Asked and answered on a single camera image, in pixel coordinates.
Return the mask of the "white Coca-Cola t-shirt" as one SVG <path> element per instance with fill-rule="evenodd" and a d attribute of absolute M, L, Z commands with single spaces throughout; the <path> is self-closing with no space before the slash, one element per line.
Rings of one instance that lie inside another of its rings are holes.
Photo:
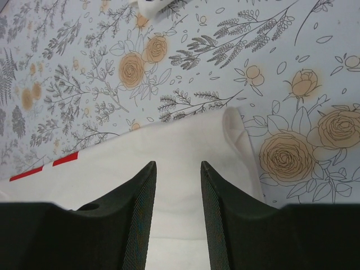
<path fill-rule="evenodd" d="M 209 269 L 200 167 L 263 200 L 257 165 L 240 113 L 229 107 L 155 123 L 81 150 L 77 159 L 10 181 L 1 201 L 48 201 L 65 209 L 99 198 L 157 165 L 147 269 Z"/>

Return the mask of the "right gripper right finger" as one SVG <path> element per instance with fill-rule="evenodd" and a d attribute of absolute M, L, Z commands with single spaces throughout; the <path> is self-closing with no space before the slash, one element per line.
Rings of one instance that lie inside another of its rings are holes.
<path fill-rule="evenodd" d="M 359 205 L 271 207 L 201 163 L 211 269 L 358 269 Z"/>

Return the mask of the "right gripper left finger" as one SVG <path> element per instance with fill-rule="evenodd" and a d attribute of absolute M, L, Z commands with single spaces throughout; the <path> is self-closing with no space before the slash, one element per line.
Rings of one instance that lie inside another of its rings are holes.
<path fill-rule="evenodd" d="M 144 269 L 156 163 L 77 210 L 1 203 L 2 269 Z"/>

